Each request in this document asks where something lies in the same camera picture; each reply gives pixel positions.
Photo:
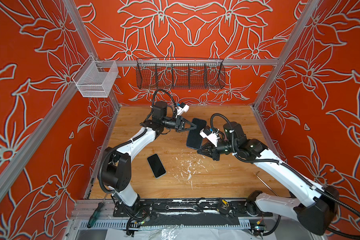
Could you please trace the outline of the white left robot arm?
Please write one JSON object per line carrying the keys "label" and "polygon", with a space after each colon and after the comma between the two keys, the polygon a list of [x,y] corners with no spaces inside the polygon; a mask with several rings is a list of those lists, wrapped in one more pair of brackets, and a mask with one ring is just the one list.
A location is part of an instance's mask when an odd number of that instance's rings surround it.
{"label": "white left robot arm", "polygon": [[128,141],[113,148],[107,148],[102,158],[98,181],[102,191],[116,195],[118,200],[129,208],[136,208],[140,196],[130,184],[132,161],[150,143],[155,141],[164,129],[186,132],[196,129],[196,125],[183,117],[190,106],[176,104],[173,116],[167,116],[168,104],[163,101],[154,103],[147,119],[141,123],[141,129]]}

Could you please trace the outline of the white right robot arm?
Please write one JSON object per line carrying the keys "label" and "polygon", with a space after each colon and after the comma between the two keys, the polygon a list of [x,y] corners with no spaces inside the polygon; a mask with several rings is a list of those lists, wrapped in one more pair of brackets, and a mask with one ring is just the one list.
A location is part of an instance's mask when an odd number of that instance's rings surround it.
{"label": "white right robot arm", "polygon": [[221,154],[232,154],[243,163],[254,164],[281,183],[291,193],[291,197],[276,197],[255,191],[247,197],[247,211],[250,215],[268,212],[298,221],[312,234],[322,236],[331,232],[352,240],[360,240],[360,235],[346,234],[332,229],[330,224],[337,214],[339,206],[349,210],[358,217],[360,212],[339,200],[338,191],[324,187],[305,177],[272,150],[257,139],[248,139],[242,126],[236,122],[224,125],[225,139],[221,140],[219,131],[206,126],[199,135],[208,139],[198,154],[220,159]]}

